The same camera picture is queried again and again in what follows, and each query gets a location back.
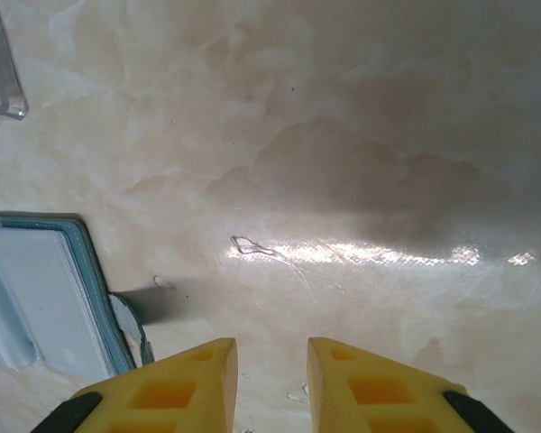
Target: yellow plastic part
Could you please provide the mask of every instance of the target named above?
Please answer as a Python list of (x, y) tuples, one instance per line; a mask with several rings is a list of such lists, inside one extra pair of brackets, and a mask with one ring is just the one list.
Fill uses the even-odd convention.
[(221, 338), (89, 386), (100, 404), (76, 433), (232, 433), (238, 354)]
[(315, 433), (472, 433), (443, 398), (456, 385), (328, 338), (308, 340)]

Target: marble floor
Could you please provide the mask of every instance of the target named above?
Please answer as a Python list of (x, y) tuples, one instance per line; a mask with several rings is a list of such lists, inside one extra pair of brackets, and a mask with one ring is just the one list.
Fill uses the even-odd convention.
[[(0, 8), (0, 210), (83, 216), (158, 358), (236, 337), (235, 432), (311, 431), (309, 336), (541, 432), (541, 1)], [(0, 370), (0, 432), (86, 384)]]

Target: square hole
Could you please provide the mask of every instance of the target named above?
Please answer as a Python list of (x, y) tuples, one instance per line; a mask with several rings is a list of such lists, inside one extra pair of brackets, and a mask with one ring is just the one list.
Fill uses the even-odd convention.
[(174, 433), (176, 429), (177, 425), (170, 422), (120, 421), (108, 433)]
[(359, 404), (416, 403), (415, 395), (394, 377), (352, 377), (349, 386)]
[(367, 419), (372, 433), (440, 433), (431, 419)]
[(132, 409), (182, 409), (186, 408), (197, 388), (196, 382), (179, 382), (170, 379), (145, 383), (130, 403)]
[(210, 361), (215, 354), (212, 349), (203, 350), (197, 354), (191, 355), (188, 359), (190, 361)]
[(339, 349), (331, 349), (331, 356), (337, 361), (352, 361), (353, 359), (357, 359), (355, 355)]

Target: beige marble surface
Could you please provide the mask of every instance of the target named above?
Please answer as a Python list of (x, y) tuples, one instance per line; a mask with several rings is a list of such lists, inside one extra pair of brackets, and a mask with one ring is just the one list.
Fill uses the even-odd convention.
[[(0, 6), (0, 210), (81, 214), (157, 357), (235, 336), (236, 432), (310, 431), (309, 336), (541, 432), (541, 2)], [(0, 432), (84, 384), (0, 371)]]

